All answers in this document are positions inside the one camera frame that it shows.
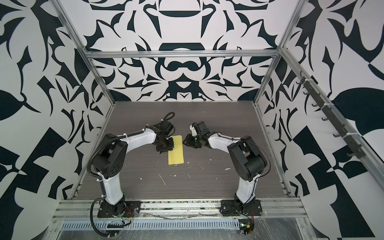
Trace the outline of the yellow square paper sheet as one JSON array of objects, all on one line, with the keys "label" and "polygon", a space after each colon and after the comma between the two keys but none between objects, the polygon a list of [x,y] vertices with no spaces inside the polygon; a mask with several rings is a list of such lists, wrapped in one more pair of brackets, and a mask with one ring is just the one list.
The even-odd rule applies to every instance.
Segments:
[{"label": "yellow square paper sheet", "polygon": [[179,165],[184,163],[183,138],[181,135],[172,136],[174,148],[168,152],[168,164]]}]

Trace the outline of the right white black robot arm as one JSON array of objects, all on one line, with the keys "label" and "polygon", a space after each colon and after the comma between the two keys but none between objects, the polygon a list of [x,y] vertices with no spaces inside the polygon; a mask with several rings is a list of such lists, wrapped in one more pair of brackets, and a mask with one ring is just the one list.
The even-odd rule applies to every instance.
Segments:
[{"label": "right white black robot arm", "polygon": [[257,183],[269,164],[268,156],[263,150],[250,136],[243,138],[225,136],[220,132],[210,131],[204,122],[192,123],[190,131],[191,133],[183,140],[185,146],[194,149],[207,147],[230,155],[240,178],[235,201],[241,207],[253,202]]}]

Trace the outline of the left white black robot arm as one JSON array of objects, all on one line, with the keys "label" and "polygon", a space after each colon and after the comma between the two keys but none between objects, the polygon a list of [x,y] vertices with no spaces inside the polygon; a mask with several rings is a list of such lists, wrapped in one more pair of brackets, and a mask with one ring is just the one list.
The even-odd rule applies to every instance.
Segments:
[{"label": "left white black robot arm", "polygon": [[175,127],[166,120],[153,126],[146,126],[137,132],[114,135],[106,134],[87,164],[87,173],[101,183],[101,201],[115,214],[125,207],[125,196],[121,189],[120,172],[126,154],[146,145],[156,146],[158,153],[172,151],[175,147],[171,138]]}]

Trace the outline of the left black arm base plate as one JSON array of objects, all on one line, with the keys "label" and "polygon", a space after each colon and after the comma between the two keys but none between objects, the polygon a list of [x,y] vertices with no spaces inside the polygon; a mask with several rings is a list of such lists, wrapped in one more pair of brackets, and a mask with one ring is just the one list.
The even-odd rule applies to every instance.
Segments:
[{"label": "left black arm base plate", "polygon": [[139,214],[141,210],[141,201],[123,201],[116,205],[111,205],[106,201],[102,201],[97,214],[98,218],[112,218],[121,216],[122,218],[130,218],[135,214]]}]

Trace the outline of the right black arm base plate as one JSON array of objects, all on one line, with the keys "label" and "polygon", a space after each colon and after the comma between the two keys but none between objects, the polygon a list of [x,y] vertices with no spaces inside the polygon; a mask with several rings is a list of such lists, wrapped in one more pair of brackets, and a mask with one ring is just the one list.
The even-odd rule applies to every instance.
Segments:
[{"label": "right black arm base plate", "polygon": [[260,200],[256,199],[253,199],[246,204],[243,204],[239,200],[221,200],[219,211],[226,217],[237,215],[246,215],[250,217],[251,215],[261,216],[263,209]]}]

